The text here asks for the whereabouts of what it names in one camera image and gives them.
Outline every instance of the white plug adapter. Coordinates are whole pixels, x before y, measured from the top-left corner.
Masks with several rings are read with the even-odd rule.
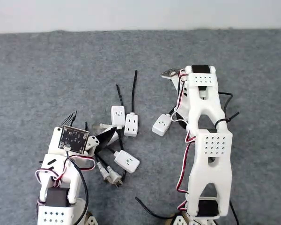
[[[140,161],[138,159],[125,152],[124,150],[121,150],[120,152],[116,151],[113,155],[115,156],[114,161],[116,162],[116,164],[121,166],[129,173],[133,173],[140,164]]]
[[[103,176],[103,180],[109,181],[111,179],[111,177],[110,177],[109,173],[107,172],[107,170],[102,166],[102,164],[100,162],[98,162],[97,165],[100,170],[100,173]]]
[[[139,126],[139,116],[131,112],[127,114],[125,121],[124,135],[136,137]]]
[[[115,172],[110,166],[108,166],[107,171],[109,172],[110,180],[109,182],[114,185],[123,184],[122,176]]]
[[[114,127],[122,128],[125,126],[125,108],[122,105],[111,107],[111,123]]]
[[[152,127],[152,132],[163,136],[170,127],[172,120],[169,114],[161,114]]]

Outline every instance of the power outlet adapter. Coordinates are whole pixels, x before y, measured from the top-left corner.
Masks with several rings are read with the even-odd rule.
[[[124,135],[130,137],[136,137],[139,126],[139,116],[133,112],[127,114],[125,121]]]
[[[116,164],[129,173],[133,173],[140,164],[140,161],[137,158],[133,157],[124,150],[121,150],[120,152],[116,151],[113,155],[115,156],[114,161]]]
[[[114,127],[122,128],[125,126],[125,108],[122,105],[111,107],[111,123]]]
[[[170,127],[172,120],[169,114],[161,114],[152,127],[152,132],[159,136],[164,136]]]

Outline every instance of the white wall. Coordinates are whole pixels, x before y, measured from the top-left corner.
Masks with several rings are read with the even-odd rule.
[[[281,0],[0,0],[0,33],[281,28]]]

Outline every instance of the gray carpet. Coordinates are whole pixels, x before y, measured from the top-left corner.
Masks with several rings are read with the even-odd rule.
[[[151,128],[176,102],[160,73],[191,64],[214,65],[219,90],[235,96],[228,115],[241,112],[229,124],[231,199],[240,223],[281,224],[281,30],[193,30],[0,35],[0,225],[36,224],[34,171],[53,128],[75,109],[76,127],[110,123],[111,106],[119,104],[115,83],[130,111],[135,69],[139,133],[124,145],[141,163],[119,188],[104,183],[97,169],[85,172],[89,209],[100,225],[162,225],[134,197],[161,215],[184,200],[175,186],[185,131],[172,124],[159,137]],[[113,156],[102,156],[121,172]],[[190,151],[186,177],[192,163]],[[218,223],[235,224],[231,211]]]

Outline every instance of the black circuit board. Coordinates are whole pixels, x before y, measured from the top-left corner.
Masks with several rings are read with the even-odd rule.
[[[64,126],[59,141],[59,148],[65,149],[66,147],[70,148],[71,151],[83,154],[88,137],[88,131]]]

